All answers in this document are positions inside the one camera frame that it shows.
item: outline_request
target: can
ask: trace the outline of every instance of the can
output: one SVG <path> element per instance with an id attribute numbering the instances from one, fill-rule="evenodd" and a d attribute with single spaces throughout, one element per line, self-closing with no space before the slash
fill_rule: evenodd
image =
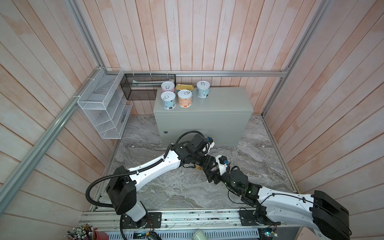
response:
<path id="1" fill-rule="evenodd" d="M 160 95 L 161 103 L 164 109 L 175 108 L 176 94 L 174 92 L 166 91 Z"/>
<path id="2" fill-rule="evenodd" d="M 179 106 L 182 107 L 182 108 L 187 108 L 189 106 L 191 106 L 192 104 L 192 92 L 189 91 L 189 90 L 180 90 L 178 93 L 177 93 L 177 97 L 178 97 L 178 100 L 179 100 Z"/>
<path id="3" fill-rule="evenodd" d="M 181 90 L 189 90 L 193 92 L 193 86 L 192 85 L 185 85 L 185 84 L 176 84 L 176 92 L 179 92 Z"/>
<path id="4" fill-rule="evenodd" d="M 200 81 L 196 84 L 197 86 L 197 96 L 199 98 L 206 98 L 209 94 L 209 87 L 211 84 L 207 81 Z"/>
<path id="5" fill-rule="evenodd" d="M 163 82 L 161 84 L 161 89 L 163 90 L 163 92 L 166 92 L 166 91 L 175 92 L 175 84 L 173 82 Z"/>

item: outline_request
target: gray marble surface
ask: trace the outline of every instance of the gray marble surface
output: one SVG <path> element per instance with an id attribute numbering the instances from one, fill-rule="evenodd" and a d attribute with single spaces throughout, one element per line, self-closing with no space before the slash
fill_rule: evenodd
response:
<path id="1" fill-rule="evenodd" d="M 141 165 L 165 152 L 161 146 L 154 116 L 131 116 L 109 174 L 124 165 Z M 224 155 L 231 166 L 237 165 L 252 183 L 276 190 L 292 192 L 259 116 L 252 115 L 237 147 L 213 147 L 210 155 Z M 178 168 L 152 180 L 137 192 L 137 199 L 147 209 L 231 208 L 223 183 L 208 183 L 202 170 Z M 240 198 L 229 193 L 234 202 Z M 104 192 L 100 202 L 110 202 Z"/>

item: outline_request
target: gray cabinet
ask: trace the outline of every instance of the gray cabinet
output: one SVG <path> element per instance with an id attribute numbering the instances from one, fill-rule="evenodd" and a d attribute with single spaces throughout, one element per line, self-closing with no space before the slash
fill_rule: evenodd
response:
<path id="1" fill-rule="evenodd" d="M 243 88 L 210 88 L 207 98 L 199 98 L 194 89 L 192 105 L 166 110 L 161 105 L 159 88 L 154 114 L 164 146 L 174 143 L 178 137 L 190 130 L 200 131 L 212 137 L 215 145 L 237 146 L 253 113 L 253 108 Z M 182 140 L 191 140 L 188 134 Z"/>

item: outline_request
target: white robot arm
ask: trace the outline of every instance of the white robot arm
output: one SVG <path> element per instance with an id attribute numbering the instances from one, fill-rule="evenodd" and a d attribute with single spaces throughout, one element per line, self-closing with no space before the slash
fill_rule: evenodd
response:
<path id="1" fill-rule="evenodd" d="M 191 132 L 197 133 L 191 141 L 179 143 Z M 136 191 L 169 170 L 193 163 L 203 168 L 209 182 L 224 183 L 241 201 L 255 207 L 253 215 L 260 225 L 285 222 L 312 228 L 332 240 L 349 240 L 349 212 L 330 196 L 321 191 L 315 191 L 314 195 L 281 192 L 250 183 L 237 166 L 230 168 L 225 156 L 209 155 L 214 146 L 212 138 L 191 132 L 183 134 L 163 155 L 130 169 L 117 168 L 113 175 L 101 178 L 101 181 L 111 179 L 106 190 L 117 214 L 130 216 L 137 227 L 144 226 L 148 212 L 136 200 Z M 100 181 L 95 182 L 89 191 Z M 92 204 L 98 204 L 89 200 L 87 193 L 86 197 Z"/>

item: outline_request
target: wire rack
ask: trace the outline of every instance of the wire rack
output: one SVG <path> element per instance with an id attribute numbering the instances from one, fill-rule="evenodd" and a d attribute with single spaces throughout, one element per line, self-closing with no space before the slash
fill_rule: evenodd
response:
<path id="1" fill-rule="evenodd" d="M 111 98 L 119 85 L 123 72 L 106 73 L 116 68 L 100 68 L 92 82 L 87 86 L 77 101 L 82 109 L 106 110 Z"/>
<path id="2" fill-rule="evenodd" d="M 118 73 L 106 70 L 99 70 L 78 104 L 103 139 L 121 139 L 133 104 L 126 105 L 123 90 L 117 89 L 123 77 L 121 69 Z"/>

